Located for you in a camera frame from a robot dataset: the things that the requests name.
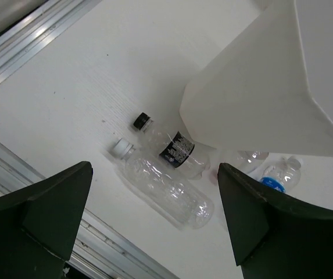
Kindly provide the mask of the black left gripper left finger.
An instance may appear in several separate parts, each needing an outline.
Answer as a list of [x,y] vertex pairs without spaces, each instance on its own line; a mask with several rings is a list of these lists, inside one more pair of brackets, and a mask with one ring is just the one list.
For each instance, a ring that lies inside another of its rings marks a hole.
[[0,278],[61,278],[93,177],[82,161],[0,196]]

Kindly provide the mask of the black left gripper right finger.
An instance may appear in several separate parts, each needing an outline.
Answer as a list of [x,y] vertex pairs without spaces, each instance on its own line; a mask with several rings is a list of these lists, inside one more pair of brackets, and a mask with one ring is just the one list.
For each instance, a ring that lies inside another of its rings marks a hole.
[[227,163],[217,178],[245,278],[333,278],[333,210],[276,191]]

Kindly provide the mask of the blue label clear bottle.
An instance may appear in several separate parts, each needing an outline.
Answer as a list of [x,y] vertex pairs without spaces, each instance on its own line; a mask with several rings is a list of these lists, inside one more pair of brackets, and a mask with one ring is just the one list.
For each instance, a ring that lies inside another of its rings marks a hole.
[[287,193],[298,185],[301,178],[302,161],[296,157],[281,158],[269,165],[259,182],[282,193]]

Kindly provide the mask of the red label red cap bottle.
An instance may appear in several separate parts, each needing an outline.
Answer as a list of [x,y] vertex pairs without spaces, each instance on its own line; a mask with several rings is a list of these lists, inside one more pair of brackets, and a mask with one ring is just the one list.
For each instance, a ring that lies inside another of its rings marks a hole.
[[222,149],[219,153],[218,163],[209,174],[209,180],[213,184],[218,182],[218,170],[221,163],[228,163],[239,171],[250,174],[256,170],[269,156],[262,151],[232,151]]

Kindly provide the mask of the clear bottle white cap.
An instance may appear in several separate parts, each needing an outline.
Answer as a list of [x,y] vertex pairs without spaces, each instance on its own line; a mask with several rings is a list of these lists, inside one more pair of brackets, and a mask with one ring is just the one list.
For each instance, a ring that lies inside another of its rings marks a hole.
[[211,199],[146,149],[121,138],[110,153],[130,190],[179,230],[200,229],[212,218]]

